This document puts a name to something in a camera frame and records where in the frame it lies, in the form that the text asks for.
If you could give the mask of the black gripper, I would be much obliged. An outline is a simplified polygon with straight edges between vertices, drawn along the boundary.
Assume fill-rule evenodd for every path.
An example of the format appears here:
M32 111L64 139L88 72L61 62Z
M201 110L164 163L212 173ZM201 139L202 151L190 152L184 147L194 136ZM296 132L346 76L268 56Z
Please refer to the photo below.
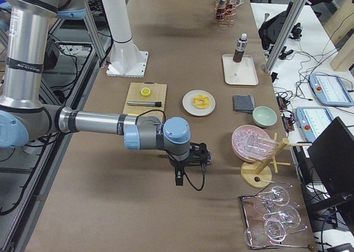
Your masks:
M193 167L194 164L185 160L178 160L177 156L168 153L170 164L174 167L175 170L175 185L183 186L184 185L184 173L186 167Z

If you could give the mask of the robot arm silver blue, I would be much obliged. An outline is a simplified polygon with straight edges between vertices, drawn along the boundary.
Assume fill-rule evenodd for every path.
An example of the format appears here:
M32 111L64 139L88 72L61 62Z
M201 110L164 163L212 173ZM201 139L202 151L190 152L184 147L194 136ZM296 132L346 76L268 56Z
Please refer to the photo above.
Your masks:
M201 164L190 128L180 117L102 114L42 104L39 99L49 22L82 19L85 0L8 0L11 4L4 85L1 94L1 147L15 148L52 132L95 132L124 137L130 150L162 150L183 184L187 166Z

